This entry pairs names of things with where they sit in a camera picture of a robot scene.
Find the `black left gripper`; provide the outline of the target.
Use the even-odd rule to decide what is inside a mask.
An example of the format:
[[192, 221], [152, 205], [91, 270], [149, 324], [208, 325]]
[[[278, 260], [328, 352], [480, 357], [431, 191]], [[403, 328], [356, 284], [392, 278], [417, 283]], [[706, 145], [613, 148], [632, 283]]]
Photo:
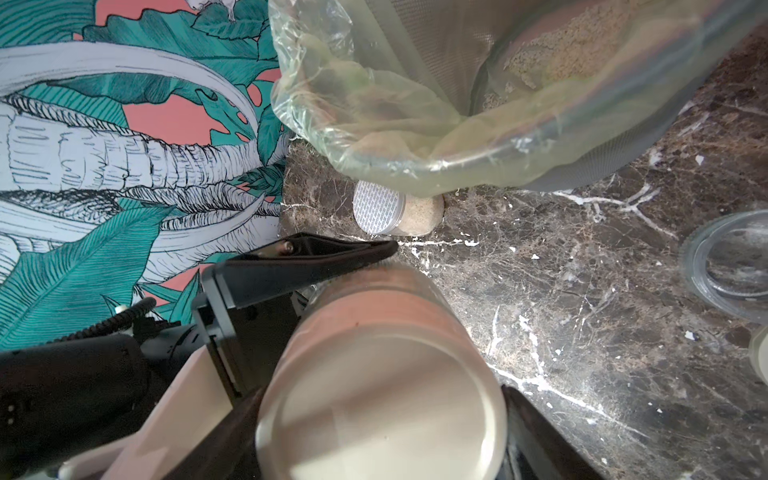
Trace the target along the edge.
[[[255, 446], [262, 387], [308, 305], [293, 291], [372, 266], [398, 248], [392, 240], [355, 242], [302, 232], [206, 269], [192, 316], [225, 392], [239, 403], [164, 479], [262, 479]], [[224, 309], [213, 308], [215, 296]]]

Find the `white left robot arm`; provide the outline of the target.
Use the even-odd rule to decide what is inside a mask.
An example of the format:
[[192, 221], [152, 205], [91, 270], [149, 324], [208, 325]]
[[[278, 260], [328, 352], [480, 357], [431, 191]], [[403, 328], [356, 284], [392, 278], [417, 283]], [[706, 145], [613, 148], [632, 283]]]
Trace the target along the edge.
[[90, 328], [1, 356], [1, 475], [259, 478], [261, 401], [307, 305], [303, 289], [392, 257], [395, 241], [310, 233], [215, 264], [193, 322], [145, 299]]

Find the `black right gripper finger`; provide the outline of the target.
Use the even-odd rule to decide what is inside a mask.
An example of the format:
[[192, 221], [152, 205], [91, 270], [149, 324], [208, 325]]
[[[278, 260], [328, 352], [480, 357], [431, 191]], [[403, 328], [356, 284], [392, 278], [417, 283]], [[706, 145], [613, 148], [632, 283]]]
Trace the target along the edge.
[[603, 479], [521, 392], [508, 385], [501, 391], [508, 418], [501, 479]]

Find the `rice jar with beige lid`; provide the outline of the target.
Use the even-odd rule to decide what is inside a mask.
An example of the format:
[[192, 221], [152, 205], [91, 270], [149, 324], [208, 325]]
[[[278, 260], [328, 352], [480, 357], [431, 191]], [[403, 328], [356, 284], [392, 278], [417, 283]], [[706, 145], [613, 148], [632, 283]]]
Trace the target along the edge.
[[767, 323], [767, 211], [733, 213], [689, 235], [680, 249], [685, 285], [708, 305]]

